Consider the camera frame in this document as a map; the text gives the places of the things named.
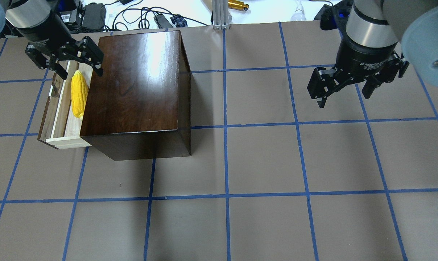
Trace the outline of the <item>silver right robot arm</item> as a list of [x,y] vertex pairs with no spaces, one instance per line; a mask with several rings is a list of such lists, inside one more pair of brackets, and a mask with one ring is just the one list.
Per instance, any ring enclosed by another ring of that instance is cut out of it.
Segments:
[[316,19],[322,30],[342,35],[334,66],[315,68],[307,85],[319,108],[352,84],[364,83],[369,99],[409,65],[438,87],[438,0],[342,0],[324,5]]

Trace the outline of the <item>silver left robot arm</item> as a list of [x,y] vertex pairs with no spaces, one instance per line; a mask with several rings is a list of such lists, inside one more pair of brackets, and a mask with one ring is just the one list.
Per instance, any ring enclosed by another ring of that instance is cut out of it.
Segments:
[[88,36],[75,40],[61,16],[46,0],[0,0],[0,32],[9,22],[28,40],[26,55],[38,69],[68,76],[61,61],[77,61],[103,75],[104,54]]

